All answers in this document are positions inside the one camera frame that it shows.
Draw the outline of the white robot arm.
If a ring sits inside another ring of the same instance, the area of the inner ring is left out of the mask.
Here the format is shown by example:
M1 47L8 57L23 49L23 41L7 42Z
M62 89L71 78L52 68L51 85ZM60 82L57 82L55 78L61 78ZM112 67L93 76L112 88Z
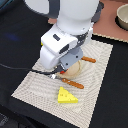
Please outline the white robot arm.
M47 74L66 71L83 57L81 46L93 33L99 0L24 0L27 7L56 23L41 37L40 62Z

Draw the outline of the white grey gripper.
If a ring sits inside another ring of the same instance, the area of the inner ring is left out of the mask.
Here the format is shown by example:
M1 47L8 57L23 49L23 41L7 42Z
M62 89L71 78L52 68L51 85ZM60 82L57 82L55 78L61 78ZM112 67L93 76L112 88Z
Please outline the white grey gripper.
M56 24L41 37L40 62L47 69L58 68L58 71L69 69L83 57L81 46L87 44L93 28L82 35L70 35L61 31Z

